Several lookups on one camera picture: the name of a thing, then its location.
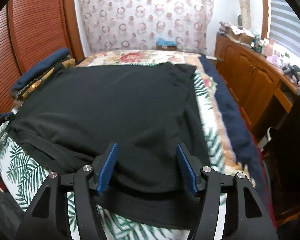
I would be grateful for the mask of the black printed t-shirt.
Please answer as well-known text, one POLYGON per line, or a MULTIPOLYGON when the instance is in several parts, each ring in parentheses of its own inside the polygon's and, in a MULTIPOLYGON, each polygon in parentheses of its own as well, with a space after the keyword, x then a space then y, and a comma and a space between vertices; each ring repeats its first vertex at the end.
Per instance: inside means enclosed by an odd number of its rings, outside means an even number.
POLYGON ((23 103, 6 130, 42 167, 74 173, 104 154, 119 155, 96 204, 159 228, 186 230, 198 202, 184 185, 179 143, 203 165, 209 154, 199 115, 196 68, 108 65, 55 68, 23 103))

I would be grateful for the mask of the navy fleece blanket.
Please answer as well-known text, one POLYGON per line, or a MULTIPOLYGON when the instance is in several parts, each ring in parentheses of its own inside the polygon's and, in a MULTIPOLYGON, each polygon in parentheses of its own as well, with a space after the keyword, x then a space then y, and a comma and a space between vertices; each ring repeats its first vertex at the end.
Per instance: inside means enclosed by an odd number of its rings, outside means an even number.
POLYGON ((248 168, 248 172, 256 183, 256 191, 267 209, 269 202, 266 178, 260 160, 260 154, 253 137, 241 117, 239 106, 231 96, 226 84, 218 74, 215 66, 202 54, 199 60, 204 72, 217 83, 215 99, 230 139, 236 160, 248 168))

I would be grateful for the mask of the navy folded garment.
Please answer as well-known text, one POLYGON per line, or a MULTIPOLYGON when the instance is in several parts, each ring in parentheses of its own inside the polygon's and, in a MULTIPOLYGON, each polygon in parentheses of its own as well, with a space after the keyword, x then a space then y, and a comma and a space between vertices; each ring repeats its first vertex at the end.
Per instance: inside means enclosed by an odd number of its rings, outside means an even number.
POLYGON ((32 80, 41 76, 47 72, 51 67, 53 67, 58 62, 62 62, 70 56, 70 51, 68 48, 61 48, 42 61, 39 61, 33 67, 30 68, 25 74, 23 74, 17 82, 12 86, 11 92, 20 91, 26 85, 28 85, 32 80))

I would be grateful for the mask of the brown louvered wardrobe door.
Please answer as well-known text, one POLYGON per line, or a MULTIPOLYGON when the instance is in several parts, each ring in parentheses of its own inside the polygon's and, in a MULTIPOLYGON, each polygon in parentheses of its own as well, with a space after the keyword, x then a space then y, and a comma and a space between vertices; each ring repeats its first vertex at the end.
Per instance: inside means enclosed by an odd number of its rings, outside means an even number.
POLYGON ((9 0, 0 12, 0 113, 10 111, 12 86, 31 67, 66 47, 84 53, 75 0, 9 0))

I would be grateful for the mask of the wooden sideboard cabinet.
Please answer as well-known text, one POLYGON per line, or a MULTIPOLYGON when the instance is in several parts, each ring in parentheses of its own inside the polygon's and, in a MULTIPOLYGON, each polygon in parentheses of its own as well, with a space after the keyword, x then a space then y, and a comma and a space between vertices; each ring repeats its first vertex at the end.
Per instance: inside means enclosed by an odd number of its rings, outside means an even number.
POLYGON ((217 35, 217 72, 237 102, 249 131, 261 139, 270 127, 280 127, 300 97, 279 68, 252 49, 217 35))

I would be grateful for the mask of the spare black gripper on cabinet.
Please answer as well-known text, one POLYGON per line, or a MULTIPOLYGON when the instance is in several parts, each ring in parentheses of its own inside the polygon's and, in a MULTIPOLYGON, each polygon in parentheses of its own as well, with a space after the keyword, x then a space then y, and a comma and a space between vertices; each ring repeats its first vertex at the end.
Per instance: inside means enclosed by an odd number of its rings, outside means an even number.
POLYGON ((282 68, 283 74, 297 86, 297 94, 300 95, 300 68, 297 65, 290 65, 282 68))

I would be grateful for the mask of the circle patterned sheer curtain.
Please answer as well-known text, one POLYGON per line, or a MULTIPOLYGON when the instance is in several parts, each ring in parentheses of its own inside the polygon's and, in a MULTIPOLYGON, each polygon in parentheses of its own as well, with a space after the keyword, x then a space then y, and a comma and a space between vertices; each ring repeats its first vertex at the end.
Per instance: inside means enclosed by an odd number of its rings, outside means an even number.
POLYGON ((177 50, 207 53, 214 0, 78 0, 89 50, 155 49, 158 38, 177 50))

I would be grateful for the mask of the pink bottle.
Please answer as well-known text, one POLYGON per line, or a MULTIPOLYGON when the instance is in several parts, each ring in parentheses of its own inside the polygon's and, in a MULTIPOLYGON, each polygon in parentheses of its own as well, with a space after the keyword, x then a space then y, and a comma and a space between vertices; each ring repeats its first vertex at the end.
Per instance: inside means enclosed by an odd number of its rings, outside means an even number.
POLYGON ((275 44, 275 40, 273 39, 264 39, 264 45, 263 45, 263 51, 262 54, 265 57, 269 57, 272 56, 274 53, 274 44, 275 44))

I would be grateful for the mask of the box with blue cloth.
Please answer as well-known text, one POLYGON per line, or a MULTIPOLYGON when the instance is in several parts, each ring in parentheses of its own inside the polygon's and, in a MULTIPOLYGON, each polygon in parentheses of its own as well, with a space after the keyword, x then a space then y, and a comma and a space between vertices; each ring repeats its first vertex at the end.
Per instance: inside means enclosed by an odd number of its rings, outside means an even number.
POLYGON ((156 50, 177 51, 177 44, 175 41, 166 41, 160 37, 156 42, 156 50))

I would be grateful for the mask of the cardboard box on cabinet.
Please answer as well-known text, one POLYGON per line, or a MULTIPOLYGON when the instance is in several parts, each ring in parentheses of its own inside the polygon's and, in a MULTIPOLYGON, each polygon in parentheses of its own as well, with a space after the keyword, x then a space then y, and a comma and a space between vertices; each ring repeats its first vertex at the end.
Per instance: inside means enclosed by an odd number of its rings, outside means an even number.
POLYGON ((236 43, 246 44, 249 46, 255 38, 249 30, 245 28, 239 29, 236 25, 230 25, 226 36, 236 43))

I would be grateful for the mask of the grey zebra window blind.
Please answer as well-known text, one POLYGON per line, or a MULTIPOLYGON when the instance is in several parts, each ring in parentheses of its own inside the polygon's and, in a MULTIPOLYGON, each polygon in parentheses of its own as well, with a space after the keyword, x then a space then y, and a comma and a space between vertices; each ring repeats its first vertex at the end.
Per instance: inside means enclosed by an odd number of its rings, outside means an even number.
POLYGON ((270 1, 269 37, 300 58, 300 20, 285 0, 270 1))

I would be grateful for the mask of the tied beige curtain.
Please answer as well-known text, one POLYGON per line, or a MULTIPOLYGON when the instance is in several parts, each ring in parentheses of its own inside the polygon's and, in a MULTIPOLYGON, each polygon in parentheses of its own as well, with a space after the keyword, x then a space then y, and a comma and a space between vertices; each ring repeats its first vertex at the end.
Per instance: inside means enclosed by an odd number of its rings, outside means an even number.
POLYGON ((239 0, 241 9, 242 26, 245 29, 251 28, 251 15, 250 15, 250 0, 239 0))

